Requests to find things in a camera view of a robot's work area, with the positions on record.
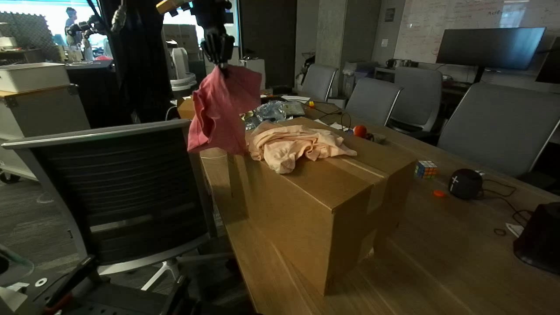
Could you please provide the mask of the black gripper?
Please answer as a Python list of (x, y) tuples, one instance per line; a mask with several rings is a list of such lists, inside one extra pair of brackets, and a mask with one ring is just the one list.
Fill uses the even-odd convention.
[(201, 47), (213, 65), (224, 66), (233, 56), (233, 44), (234, 37), (222, 24), (212, 24), (205, 30)]

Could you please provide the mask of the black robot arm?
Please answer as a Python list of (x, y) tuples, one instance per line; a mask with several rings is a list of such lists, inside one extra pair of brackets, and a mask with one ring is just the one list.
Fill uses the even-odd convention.
[(229, 0), (87, 0), (108, 37), (124, 108), (142, 122), (161, 121), (171, 105), (163, 16), (189, 10), (203, 28), (201, 49), (219, 70), (233, 54), (226, 31)]

